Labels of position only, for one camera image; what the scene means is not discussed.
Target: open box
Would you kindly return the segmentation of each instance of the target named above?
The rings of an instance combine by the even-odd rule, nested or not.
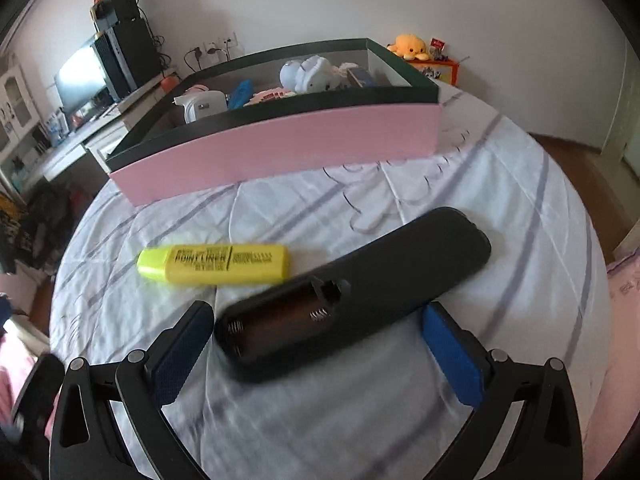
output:
[[[319,54],[367,69],[379,86],[300,94],[185,124],[174,98],[195,84],[231,94],[280,86],[290,59]],[[134,205],[242,180],[324,166],[434,153],[438,86],[367,38],[276,48],[201,70],[156,104],[107,158],[110,177]]]

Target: striped bedsheet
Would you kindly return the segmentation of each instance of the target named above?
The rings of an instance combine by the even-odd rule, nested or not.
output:
[[[194,300],[225,306],[259,288],[178,288],[144,280],[147,246],[264,242],[290,249],[292,272],[331,261],[430,208],[458,208],[491,240],[488,265],[441,298],[486,348],[568,365],[582,428],[607,366],[609,297],[598,240],[577,193],[513,122],[442,86],[438,154],[324,168],[209,189],[133,208],[113,182],[65,253],[52,305],[53,351],[67,363],[147,348]],[[411,316],[330,359],[258,386],[235,383],[209,344],[163,411],[217,479],[422,478],[469,414]],[[136,465],[155,477],[122,407]],[[497,464],[512,410],[483,471]]]

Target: white wall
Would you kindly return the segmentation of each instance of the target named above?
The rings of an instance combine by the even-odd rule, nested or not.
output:
[[[40,0],[12,43],[46,115],[60,66],[93,31],[92,0]],[[446,40],[460,86],[524,129],[602,146],[615,112],[624,36],[600,0],[140,0],[166,51],[235,31],[248,54],[286,44],[402,32]]]

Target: white kettle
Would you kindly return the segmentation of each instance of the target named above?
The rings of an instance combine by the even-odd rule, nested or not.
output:
[[[203,117],[226,111],[226,98],[219,90],[190,92],[174,98],[174,103],[184,106],[184,121],[186,123],[193,123]]]

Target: pink cloth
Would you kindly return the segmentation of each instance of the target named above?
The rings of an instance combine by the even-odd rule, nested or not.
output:
[[[609,267],[609,295],[609,365],[583,442],[585,480],[609,463],[640,412],[640,250]]]
[[[35,362],[15,335],[5,334],[0,339],[0,422],[3,424],[9,423],[11,408]]]

